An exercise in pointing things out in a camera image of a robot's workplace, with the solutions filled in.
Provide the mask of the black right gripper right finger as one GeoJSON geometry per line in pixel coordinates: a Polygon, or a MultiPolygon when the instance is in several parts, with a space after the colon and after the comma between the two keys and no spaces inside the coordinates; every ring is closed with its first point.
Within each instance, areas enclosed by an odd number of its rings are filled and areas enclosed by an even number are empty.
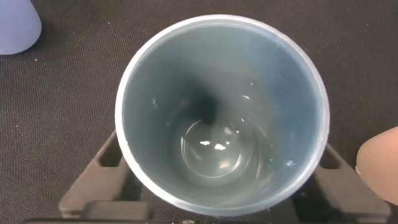
{"type": "Polygon", "coordinates": [[[292,201],[300,223],[386,223],[391,215],[390,206],[329,144],[292,201]]]}

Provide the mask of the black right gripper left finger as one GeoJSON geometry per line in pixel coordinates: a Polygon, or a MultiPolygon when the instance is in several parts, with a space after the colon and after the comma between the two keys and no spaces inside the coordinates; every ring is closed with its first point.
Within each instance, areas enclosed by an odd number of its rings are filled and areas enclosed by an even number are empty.
{"type": "Polygon", "coordinates": [[[113,131],[62,197],[58,209],[62,218],[148,220],[151,209],[140,201],[141,187],[113,131]]]}

